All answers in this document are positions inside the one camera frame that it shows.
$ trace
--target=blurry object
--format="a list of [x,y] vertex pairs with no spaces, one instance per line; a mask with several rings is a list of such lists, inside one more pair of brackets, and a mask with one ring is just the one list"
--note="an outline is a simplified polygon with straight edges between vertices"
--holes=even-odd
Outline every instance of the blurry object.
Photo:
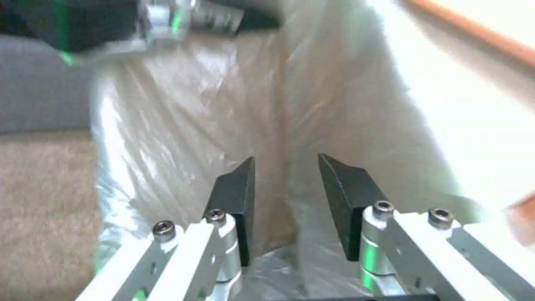
[[518,240],[524,245],[535,244],[535,194],[511,207],[507,216]]
[[530,0],[408,0],[501,51],[535,67]]
[[[24,29],[15,33],[42,39],[69,63],[176,46],[190,26],[228,35],[280,27],[276,17],[262,10],[209,0],[9,0],[0,6],[4,15]],[[15,29],[8,25],[3,30]]]

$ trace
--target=plastic bag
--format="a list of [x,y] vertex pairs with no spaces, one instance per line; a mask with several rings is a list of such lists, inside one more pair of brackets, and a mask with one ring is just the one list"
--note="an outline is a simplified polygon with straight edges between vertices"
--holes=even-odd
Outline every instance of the plastic bag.
[[[451,49],[522,78],[516,71],[397,2],[286,0],[278,9],[279,32],[191,36],[175,52],[101,68],[97,265],[159,220],[198,221],[215,178],[251,155],[255,254],[286,246],[245,275],[263,299],[366,292],[338,241],[318,153],[366,168],[402,212],[446,207],[475,221],[482,207],[531,191],[522,175],[535,168],[526,159],[534,145],[513,135],[533,136],[533,113]],[[535,93],[528,80],[516,84]],[[492,135],[506,142],[494,153],[481,147]]]

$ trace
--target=metal pivot joint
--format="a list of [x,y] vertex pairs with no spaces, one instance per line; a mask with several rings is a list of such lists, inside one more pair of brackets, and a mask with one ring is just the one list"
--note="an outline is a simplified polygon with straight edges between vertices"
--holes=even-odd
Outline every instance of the metal pivot joint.
[[211,224],[223,224],[226,221],[226,213],[221,209],[212,209],[206,214],[206,221]]
[[162,221],[154,225],[152,228],[154,240],[159,243],[170,242],[177,235],[177,231],[172,221]]
[[437,229],[447,230],[452,227],[455,217],[446,209],[433,208],[429,210],[428,222]]
[[373,204],[373,215],[380,220],[387,220],[394,215],[394,205],[389,201],[377,201]]

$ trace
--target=green light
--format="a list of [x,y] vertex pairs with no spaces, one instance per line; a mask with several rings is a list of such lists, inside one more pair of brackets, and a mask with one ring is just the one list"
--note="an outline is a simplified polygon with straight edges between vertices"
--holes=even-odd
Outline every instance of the green light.
[[368,274],[366,272],[362,272],[361,273],[361,283],[369,291],[374,292],[375,281],[373,280],[373,278],[372,278],[372,276],[370,274]]
[[377,252],[374,248],[368,247],[366,248],[366,253],[364,254],[364,262],[362,263],[362,266],[366,270],[374,270],[375,263],[376,263],[376,257]]
[[179,10],[174,14],[173,21],[171,22],[171,32],[177,34],[182,24],[182,19],[184,17],[184,10]]
[[[364,260],[362,262],[362,267],[365,270],[374,270],[375,264],[376,264],[376,258],[377,258],[377,252],[376,249],[368,247],[366,248],[366,252],[364,254]],[[366,272],[361,273],[361,283],[362,285],[369,289],[370,291],[374,291],[375,288],[375,281],[373,280],[372,276],[369,275]]]
[[62,58],[63,61],[65,63],[67,63],[67,65],[69,65],[71,67],[76,65],[76,59],[72,55],[70,55],[70,54],[68,54],[66,52],[60,53],[59,57]]

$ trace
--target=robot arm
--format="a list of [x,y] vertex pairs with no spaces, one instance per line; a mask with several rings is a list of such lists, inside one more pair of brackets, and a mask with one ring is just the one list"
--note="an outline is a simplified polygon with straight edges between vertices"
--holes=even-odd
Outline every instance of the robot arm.
[[34,37],[68,54],[143,52],[182,41],[190,28],[235,35],[279,20],[226,0],[6,0]]

